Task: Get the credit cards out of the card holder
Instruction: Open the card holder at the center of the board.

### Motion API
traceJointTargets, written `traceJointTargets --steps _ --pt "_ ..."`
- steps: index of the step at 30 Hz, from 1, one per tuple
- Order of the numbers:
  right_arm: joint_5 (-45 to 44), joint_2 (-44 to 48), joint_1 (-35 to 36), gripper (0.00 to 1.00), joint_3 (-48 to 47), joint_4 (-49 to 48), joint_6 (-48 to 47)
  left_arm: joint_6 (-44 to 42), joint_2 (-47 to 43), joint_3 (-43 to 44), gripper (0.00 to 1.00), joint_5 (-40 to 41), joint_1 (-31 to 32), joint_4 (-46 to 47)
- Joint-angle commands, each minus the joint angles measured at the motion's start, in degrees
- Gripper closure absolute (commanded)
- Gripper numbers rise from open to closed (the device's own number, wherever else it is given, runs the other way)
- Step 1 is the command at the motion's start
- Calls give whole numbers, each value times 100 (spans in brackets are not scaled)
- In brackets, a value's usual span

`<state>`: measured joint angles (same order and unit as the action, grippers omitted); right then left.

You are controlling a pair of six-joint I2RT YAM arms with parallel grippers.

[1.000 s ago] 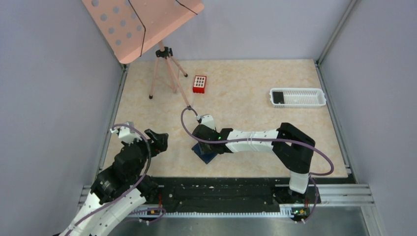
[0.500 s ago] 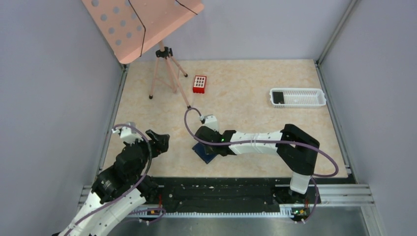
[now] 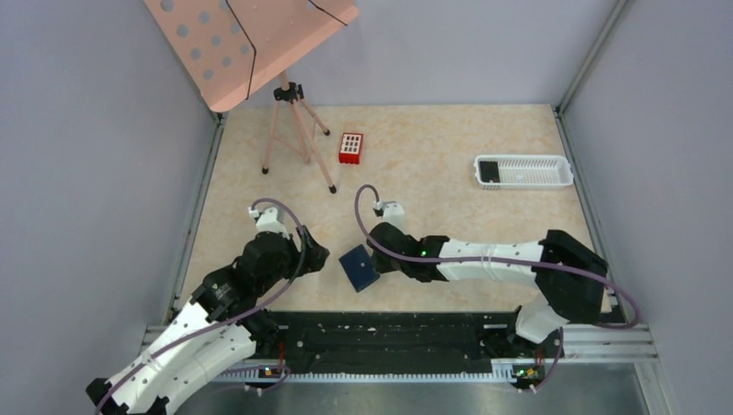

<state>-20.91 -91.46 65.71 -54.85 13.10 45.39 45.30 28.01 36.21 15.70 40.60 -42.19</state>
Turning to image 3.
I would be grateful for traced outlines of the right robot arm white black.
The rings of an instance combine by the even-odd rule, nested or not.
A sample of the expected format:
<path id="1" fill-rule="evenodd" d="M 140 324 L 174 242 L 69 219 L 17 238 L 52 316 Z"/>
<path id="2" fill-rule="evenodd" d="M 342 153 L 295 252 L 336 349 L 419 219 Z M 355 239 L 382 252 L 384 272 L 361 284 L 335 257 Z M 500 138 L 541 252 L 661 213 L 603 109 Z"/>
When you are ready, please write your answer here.
<path id="1" fill-rule="evenodd" d="M 379 274 L 400 271 L 421 283 L 485 280 L 531 286 L 539 295 L 516 312 L 513 332 L 540 344 L 568 323 L 595 323 L 601 314 L 607 262 L 565 231 L 539 240 L 479 244 L 429 235 L 415 239 L 387 222 L 369 233 Z"/>

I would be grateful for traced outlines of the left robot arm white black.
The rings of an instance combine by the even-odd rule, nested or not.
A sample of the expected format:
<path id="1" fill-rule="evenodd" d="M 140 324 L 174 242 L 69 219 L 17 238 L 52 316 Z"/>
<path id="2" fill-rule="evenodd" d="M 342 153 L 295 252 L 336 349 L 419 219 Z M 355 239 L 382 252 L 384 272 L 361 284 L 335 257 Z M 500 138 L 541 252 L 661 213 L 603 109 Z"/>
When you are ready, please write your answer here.
<path id="1" fill-rule="evenodd" d="M 231 365 L 277 347 L 259 299 L 283 280 L 320 271 L 330 252 L 307 227 L 299 241 L 259 232 L 229 265 L 207 274 L 167 328 L 125 369 L 86 388 L 97 414 L 172 414 Z"/>

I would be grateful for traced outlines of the dark blue leather card holder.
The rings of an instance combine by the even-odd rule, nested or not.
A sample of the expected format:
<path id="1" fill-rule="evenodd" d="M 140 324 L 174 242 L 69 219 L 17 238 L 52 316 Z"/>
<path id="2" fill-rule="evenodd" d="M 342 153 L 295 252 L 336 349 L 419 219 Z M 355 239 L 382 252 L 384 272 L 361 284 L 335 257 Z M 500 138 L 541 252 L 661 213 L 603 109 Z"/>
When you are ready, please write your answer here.
<path id="1" fill-rule="evenodd" d="M 372 258 L 363 245 L 358 245 L 339 257 L 341 268 L 356 293 L 360 293 L 380 279 Z"/>

